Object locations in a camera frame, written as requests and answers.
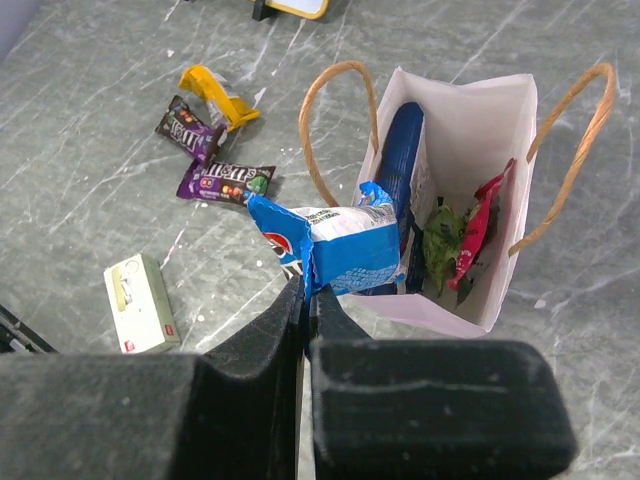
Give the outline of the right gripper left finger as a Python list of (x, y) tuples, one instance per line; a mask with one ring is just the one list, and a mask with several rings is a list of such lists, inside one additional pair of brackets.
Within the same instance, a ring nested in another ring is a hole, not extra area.
[(303, 285), (204, 354), (5, 354), (5, 479), (293, 479)]

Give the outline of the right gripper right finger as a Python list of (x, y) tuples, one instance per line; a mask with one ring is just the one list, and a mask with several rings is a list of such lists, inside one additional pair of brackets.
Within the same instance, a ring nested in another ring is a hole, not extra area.
[(550, 479), (578, 450), (553, 372), (505, 340), (380, 340), (330, 288), (310, 307), (320, 479)]

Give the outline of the blue cookie bar wrapper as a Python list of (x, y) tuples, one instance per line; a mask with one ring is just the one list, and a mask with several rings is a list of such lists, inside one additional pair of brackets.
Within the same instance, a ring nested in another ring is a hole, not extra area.
[(344, 295), (405, 279), (391, 197), (371, 181), (360, 192), (351, 207), (287, 209), (258, 195), (248, 200), (285, 276), (302, 277), (306, 301), (326, 286)]

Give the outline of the green Himalaya candy pouch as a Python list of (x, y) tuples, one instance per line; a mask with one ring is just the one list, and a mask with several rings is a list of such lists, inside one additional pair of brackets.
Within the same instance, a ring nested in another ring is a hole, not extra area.
[(424, 226), (422, 248), (427, 273), (438, 297), (442, 296), (446, 282), (456, 274), (466, 225), (465, 215), (456, 214), (442, 197), (437, 198), (436, 209)]

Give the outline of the blue Burts chips bag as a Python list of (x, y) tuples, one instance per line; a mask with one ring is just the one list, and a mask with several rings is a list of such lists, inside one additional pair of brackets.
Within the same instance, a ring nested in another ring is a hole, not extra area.
[(424, 112), (416, 102), (404, 103), (396, 111), (385, 139), (376, 183), (390, 195), (399, 228), (400, 253), (408, 254), (405, 278), (408, 294), (422, 291), (426, 276), (423, 230), (412, 212), (411, 178), (418, 154)]

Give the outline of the red Himalaya candy pouch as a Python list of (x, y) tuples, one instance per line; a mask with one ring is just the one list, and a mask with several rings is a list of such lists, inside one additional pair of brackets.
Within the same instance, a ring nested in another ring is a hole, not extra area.
[(455, 275), (447, 281), (447, 286), (456, 292), (459, 291), (485, 243), (491, 219), (491, 206), (515, 163), (516, 159), (511, 158), (499, 175), (482, 185), (474, 194), (476, 204), (467, 214)]

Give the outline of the brown purple M&M's pack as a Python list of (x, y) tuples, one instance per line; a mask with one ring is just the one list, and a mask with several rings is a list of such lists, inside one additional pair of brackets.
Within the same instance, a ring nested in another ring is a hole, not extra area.
[(179, 95), (175, 95), (155, 128), (203, 167), (208, 167), (227, 138), (227, 126), (219, 121), (213, 126), (202, 121)]

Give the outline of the pink paper bag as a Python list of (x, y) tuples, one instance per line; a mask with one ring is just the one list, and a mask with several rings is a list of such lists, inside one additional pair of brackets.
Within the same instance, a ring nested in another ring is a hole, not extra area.
[[(397, 68), (382, 99), (373, 93), (371, 77), (358, 61), (328, 67), (312, 83), (299, 114), (299, 133), (305, 162), (322, 198), (330, 193), (313, 157), (309, 117), (316, 94), (330, 79), (348, 70), (364, 80), (371, 135), (358, 179), (373, 180), (381, 171), (382, 145), (391, 138), (396, 111), (415, 102), (424, 114), (415, 166), (411, 172), (411, 208), (417, 223), (434, 211), (438, 197), (457, 213), (470, 208), (479, 187), (503, 174), (498, 195), (497, 233), (481, 256), (481, 268), (465, 301), (452, 293), (442, 297), (425, 285), (412, 293), (403, 282), (395, 295), (354, 295), (354, 300), (399, 323), (457, 338), (478, 338), (494, 327), (506, 296), (519, 251), (535, 242), (561, 211), (591, 146), (610, 116), (615, 100), (616, 74), (609, 63), (589, 68), (554, 107), (542, 125), (536, 123), (538, 92), (530, 74), (518, 74), (454, 85)], [(559, 193), (545, 219), (532, 232), (525, 224), (537, 150), (554, 122), (570, 102), (594, 79), (606, 86), (577, 147)]]

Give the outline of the yellow candy bar wrapper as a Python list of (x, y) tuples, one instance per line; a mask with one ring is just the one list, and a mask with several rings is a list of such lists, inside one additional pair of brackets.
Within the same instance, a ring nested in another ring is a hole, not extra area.
[(222, 75), (204, 65), (187, 68), (179, 87), (200, 98), (206, 104), (211, 121), (224, 121), (229, 132), (260, 117), (260, 112), (250, 107)]

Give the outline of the grey Himalaya candy pouch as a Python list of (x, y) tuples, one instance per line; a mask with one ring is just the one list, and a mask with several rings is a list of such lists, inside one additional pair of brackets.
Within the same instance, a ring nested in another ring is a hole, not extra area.
[(485, 230), (485, 236), (481, 243), (480, 249), (476, 254), (469, 270), (465, 273), (458, 283), (458, 291), (456, 295), (456, 306), (461, 305), (469, 296), (477, 280), (487, 270), (492, 260), (495, 250), (495, 237), (498, 232), (500, 197), (496, 196), (492, 199), (489, 207), (488, 225)]

